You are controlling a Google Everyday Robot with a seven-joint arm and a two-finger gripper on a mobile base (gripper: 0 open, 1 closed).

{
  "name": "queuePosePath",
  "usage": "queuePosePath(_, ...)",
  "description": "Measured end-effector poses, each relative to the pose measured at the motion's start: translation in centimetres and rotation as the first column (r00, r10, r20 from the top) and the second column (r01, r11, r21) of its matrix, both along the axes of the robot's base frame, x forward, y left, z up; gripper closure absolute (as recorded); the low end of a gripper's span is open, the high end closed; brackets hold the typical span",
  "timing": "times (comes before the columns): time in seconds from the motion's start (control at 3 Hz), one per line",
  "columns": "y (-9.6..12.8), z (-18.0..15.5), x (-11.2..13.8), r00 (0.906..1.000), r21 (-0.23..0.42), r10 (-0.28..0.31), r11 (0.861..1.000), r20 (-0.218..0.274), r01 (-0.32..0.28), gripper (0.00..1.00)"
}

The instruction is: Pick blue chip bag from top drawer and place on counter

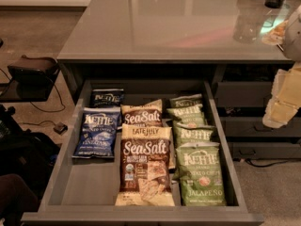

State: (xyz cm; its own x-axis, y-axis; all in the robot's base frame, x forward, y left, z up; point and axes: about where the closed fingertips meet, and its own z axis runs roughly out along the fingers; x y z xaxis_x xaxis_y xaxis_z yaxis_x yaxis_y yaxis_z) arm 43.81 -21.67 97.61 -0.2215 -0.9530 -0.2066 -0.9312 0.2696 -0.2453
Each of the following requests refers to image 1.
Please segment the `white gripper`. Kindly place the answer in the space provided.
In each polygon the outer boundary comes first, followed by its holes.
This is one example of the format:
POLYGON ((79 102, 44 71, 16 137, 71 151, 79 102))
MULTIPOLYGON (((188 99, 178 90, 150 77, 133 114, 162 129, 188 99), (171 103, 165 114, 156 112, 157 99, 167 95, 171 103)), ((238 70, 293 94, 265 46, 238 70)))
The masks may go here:
POLYGON ((272 95, 278 101, 269 100, 262 123, 270 128, 280 128, 287 125, 297 113, 296 106, 301 106, 301 72, 295 69, 278 70, 272 86, 272 95))

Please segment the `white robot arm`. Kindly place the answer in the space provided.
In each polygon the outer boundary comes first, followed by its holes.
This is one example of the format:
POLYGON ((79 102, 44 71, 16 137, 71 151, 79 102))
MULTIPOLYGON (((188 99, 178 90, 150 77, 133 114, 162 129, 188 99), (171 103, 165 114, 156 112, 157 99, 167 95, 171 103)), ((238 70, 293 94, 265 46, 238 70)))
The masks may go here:
POLYGON ((301 6, 290 18, 267 32, 261 41, 277 46, 294 64, 275 75, 262 123, 270 128, 286 125, 301 107, 301 6))

